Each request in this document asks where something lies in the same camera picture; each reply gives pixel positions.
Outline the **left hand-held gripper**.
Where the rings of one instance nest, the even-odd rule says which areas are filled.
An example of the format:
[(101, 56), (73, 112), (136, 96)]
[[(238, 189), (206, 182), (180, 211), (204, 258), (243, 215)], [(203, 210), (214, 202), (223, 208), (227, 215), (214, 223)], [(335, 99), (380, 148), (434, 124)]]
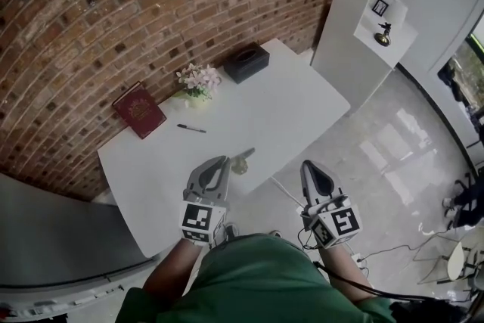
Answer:
[(222, 243), (229, 208), (227, 201), (231, 160), (218, 156), (196, 167), (190, 174), (181, 201), (181, 236), (195, 245)]

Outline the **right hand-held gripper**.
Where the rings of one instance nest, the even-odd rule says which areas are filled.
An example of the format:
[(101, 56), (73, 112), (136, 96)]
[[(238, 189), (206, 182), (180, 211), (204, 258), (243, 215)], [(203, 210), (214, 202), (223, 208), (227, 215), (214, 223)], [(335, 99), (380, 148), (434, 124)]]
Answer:
[(308, 204), (301, 213), (304, 230), (313, 234), (317, 246), (327, 249), (353, 239), (362, 230), (358, 208), (347, 194), (341, 194), (330, 170), (305, 160), (300, 175)]

